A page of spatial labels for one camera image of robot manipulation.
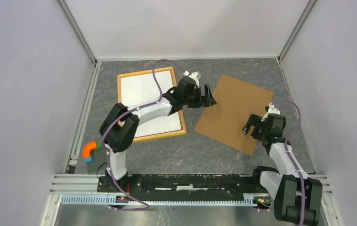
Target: orange object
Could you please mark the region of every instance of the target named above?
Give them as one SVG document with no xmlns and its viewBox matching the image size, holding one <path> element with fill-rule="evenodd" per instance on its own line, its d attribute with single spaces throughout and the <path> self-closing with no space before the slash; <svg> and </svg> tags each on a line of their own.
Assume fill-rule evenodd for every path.
<svg viewBox="0 0 357 226">
<path fill-rule="evenodd" d="M 97 143 L 95 141 L 88 143 L 84 148 L 83 148 L 83 158 L 87 159 L 91 157 L 91 152 L 97 149 Z"/>
</svg>

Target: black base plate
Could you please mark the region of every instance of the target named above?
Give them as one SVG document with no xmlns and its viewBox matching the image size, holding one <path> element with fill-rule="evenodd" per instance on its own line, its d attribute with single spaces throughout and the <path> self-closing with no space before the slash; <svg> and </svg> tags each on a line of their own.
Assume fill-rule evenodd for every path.
<svg viewBox="0 0 357 226">
<path fill-rule="evenodd" d="M 244 193 L 267 193 L 244 174 L 133 174 L 118 183 L 146 201 L 243 201 Z M 180 186 L 207 190 L 181 190 Z M 108 174 L 100 178 L 97 191 L 119 192 Z"/>
</svg>

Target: cable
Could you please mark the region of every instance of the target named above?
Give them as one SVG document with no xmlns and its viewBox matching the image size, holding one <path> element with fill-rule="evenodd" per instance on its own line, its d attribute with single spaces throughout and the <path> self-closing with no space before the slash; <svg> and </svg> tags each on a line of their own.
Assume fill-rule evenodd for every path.
<svg viewBox="0 0 357 226">
<path fill-rule="evenodd" d="M 167 59 L 162 59 L 162 60 L 158 60 L 155 62 L 154 64 L 154 68 L 152 69 L 152 75 L 154 77 L 154 80 L 155 80 L 155 83 L 156 85 L 158 86 L 158 90 L 159 90 L 159 98 L 158 98 L 158 101 L 162 100 L 162 88 L 161 86 L 159 85 L 158 83 L 158 80 L 156 79 L 156 75 L 155 75 L 155 68 L 156 68 L 156 65 L 162 61 L 166 61 L 166 62 L 169 62 L 169 63 L 172 63 L 174 64 L 175 66 L 177 66 L 178 68 L 180 68 L 180 70 L 182 70 L 183 72 L 185 72 L 185 70 L 183 68 L 181 68 L 178 64 L 176 64 L 175 62 L 171 61 L 171 60 L 167 60 Z"/>
<path fill-rule="evenodd" d="M 260 203 L 262 206 L 265 206 L 265 207 L 267 207 L 267 208 L 269 208 L 270 209 L 270 207 L 271 207 L 271 205 L 266 205 L 266 204 L 264 204 L 264 203 Z"/>
<path fill-rule="evenodd" d="M 272 104 L 275 105 L 275 104 L 278 104 L 278 103 L 291 103 L 291 104 L 293 104 L 295 106 L 296 110 L 298 111 L 298 116 L 299 116 L 298 126 L 297 126 L 296 130 L 285 139 L 284 147 L 285 147 L 285 150 L 287 152 L 288 157 L 290 158 L 291 162 L 293 163 L 293 166 L 297 170 L 299 178 L 300 178 L 300 191 L 302 193 L 302 197 L 301 197 L 301 202 L 300 202 L 300 220 L 299 220 L 299 224 L 298 225 L 301 226 L 301 225 L 303 225 L 303 221 L 305 219 L 305 182 L 303 181 L 303 175 L 302 175 L 302 172 L 299 169 L 298 164 L 296 164 L 296 162 L 293 159 L 292 155 L 288 151 L 288 144 L 287 144 L 289 138 L 293 137 L 300 130 L 300 110 L 299 110 L 299 107 L 296 105 L 296 103 L 291 101 L 291 100 L 275 101 Z"/>
<path fill-rule="evenodd" d="M 156 61 L 156 62 L 155 62 L 155 65 L 154 65 L 154 68 L 153 68 L 153 70 L 152 70 L 152 75 L 153 75 L 154 80 L 155 80 L 155 83 L 156 83 L 156 85 L 157 85 L 157 87 L 158 87 L 158 89 L 159 89 L 159 98 L 158 98 L 158 100 L 157 100 L 157 101 L 154 101 L 154 102 L 151 102 L 151 103 L 148 103 L 148 104 L 145 104 L 145 105 L 142 105 L 142 106 L 139 106 L 138 108 L 133 108 L 133 109 L 131 109 L 131 110 L 128 110 L 128 111 L 126 111 L 125 113 L 121 114 L 119 117 L 117 117 L 117 118 L 109 125 L 109 127 L 106 129 L 105 133 L 103 134 L 103 136 L 102 136 L 102 138 L 101 138 L 101 146 L 102 146 L 102 147 L 105 147 L 104 141 L 105 141 L 105 138 L 106 138 L 107 134 L 109 133 L 109 131 L 111 131 L 112 127 L 113 127 L 120 119 L 122 119 L 124 116 L 126 116 L 127 114 L 129 114 L 129 113 L 131 113 L 131 112 L 138 111 L 138 110 L 140 110 L 140 109 L 142 109 L 142 108 L 144 108 L 144 107 L 149 107 L 149 106 L 155 105 L 155 104 L 157 104 L 157 103 L 162 99 L 162 89 L 161 89 L 161 86 L 159 85 L 158 80 L 156 79 L 156 75 L 155 75 L 155 67 L 156 67 L 156 65 L 157 65 L 159 62 L 162 62 L 162 61 L 170 62 L 170 63 L 176 65 L 178 68 L 180 68 L 180 70 L 182 70 L 183 72 L 185 72 L 179 65 L 177 65 L 175 62 L 172 62 L 172 61 L 170 61 L 170 60 L 162 59 L 162 60 Z M 107 168 L 106 168 L 106 169 L 107 169 L 108 173 L 111 175 L 112 181 L 114 182 L 116 188 L 117 188 L 120 192 L 122 192 L 123 194 L 125 194 L 129 199 L 132 199 L 132 200 L 134 200 L 134 201 L 136 201 L 136 202 L 138 202 L 138 203 L 141 203 L 141 204 L 145 205 L 145 207 L 141 207 L 141 208 L 115 209 L 115 210 L 120 210 L 120 211 L 136 211 L 136 210 L 147 210 L 147 209 L 149 209 L 149 205 L 148 205 L 147 203 L 145 203 L 145 202 L 143 202 L 143 201 L 140 201 L 140 200 L 134 198 L 133 196 L 129 195 L 128 193 L 126 193 L 125 191 L 123 191 L 123 189 L 118 185 L 118 183 L 117 183 L 117 181 L 116 181 L 116 179 L 115 179 L 115 177 L 114 177 L 114 174 L 113 174 L 113 172 L 112 172 L 111 159 L 109 158 L 109 155 L 110 155 L 110 153 L 109 153 L 109 151 L 107 151 L 107 156 L 106 156 Z"/>
<path fill-rule="evenodd" d="M 99 176 L 98 176 L 98 172 L 99 172 L 99 170 L 101 169 L 101 167 L 103 167 L 104 165 L 106 165 L 106 162 L 105 162 L 105 163 L 102 163 L 102 164 L 98 167 L 98 169 L 97 169 L 97 178 L 98 178 L 98 180 L 100 180 L 100 178 L 99 178 Z"/>
</svg>

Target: blue block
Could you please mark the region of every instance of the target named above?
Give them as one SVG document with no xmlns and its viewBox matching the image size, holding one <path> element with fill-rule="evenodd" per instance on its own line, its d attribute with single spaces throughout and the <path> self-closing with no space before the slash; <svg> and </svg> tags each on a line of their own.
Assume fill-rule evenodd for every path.
<svg viewBox="0 0 357 226">
<path fill-rule="evenodd" d="M 86 163 L 92 162 L 92 156 L 90 156 L 89 158 L 85 158 L 84 162 L 86 162 Z"/>
</svg>

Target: gray floor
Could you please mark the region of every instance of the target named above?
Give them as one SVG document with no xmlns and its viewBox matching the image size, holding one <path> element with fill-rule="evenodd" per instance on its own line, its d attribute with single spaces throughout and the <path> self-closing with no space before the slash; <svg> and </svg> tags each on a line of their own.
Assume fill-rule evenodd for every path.
<svg viewBox="0 0 357 226">
<path fill-rule="evenodd" d="M 273 100 L 290 98 L 278 63 L 275 59 L 206 59 L 177 60 L 184 69 L 202 75 L 201 82 L 208 83 L 213 91 L 222 74 L 271 90 Z M 99 126 L 117 102 L 117 75 L 152 69 L 154 61 L 103 62 L 93 96 L 81 150 L 88 142 L 99 141 Z M 157 67 L 171 66 L 160 63 Z M 174 67 L 177 80 L 182 73 Z M 293 106 L 280 104 L 278 108 L 287 118 L 284 135 L 292 133 L 297 124 Z M 133 144 L 127 150 L 127 170 L 129 173 L 251 173 L 258 165 L 275 166 L 258 143 L 253 156 L 239 151 L 194 132 L 194 127 L 203 109 L 185 109 L 184 118 L 187 134 Z M 312 162 L 305 139 L 300 133 L 291 139 L 296 158 L 306 172 L 313 172 Z M 86 164 L 80 157 L 76 174 L 95 173 L 98 166 L 106 161 L 105 151 L 94 153 L 94 162 Z"/>
</svg>

